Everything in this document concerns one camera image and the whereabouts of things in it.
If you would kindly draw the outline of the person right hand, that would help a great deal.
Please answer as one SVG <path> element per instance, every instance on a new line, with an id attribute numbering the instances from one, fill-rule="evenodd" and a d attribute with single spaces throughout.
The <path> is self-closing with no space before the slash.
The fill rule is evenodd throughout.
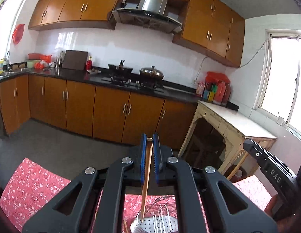
<path id="1" fill-rule="evenodd" d="M 279 221 L 286 216 L 286 205 L 282 201 L 279 194 L 274 195 L 269 201 L 268 205 L 264 209 L 264 212 L 268 214 L 273 220 Z"/>

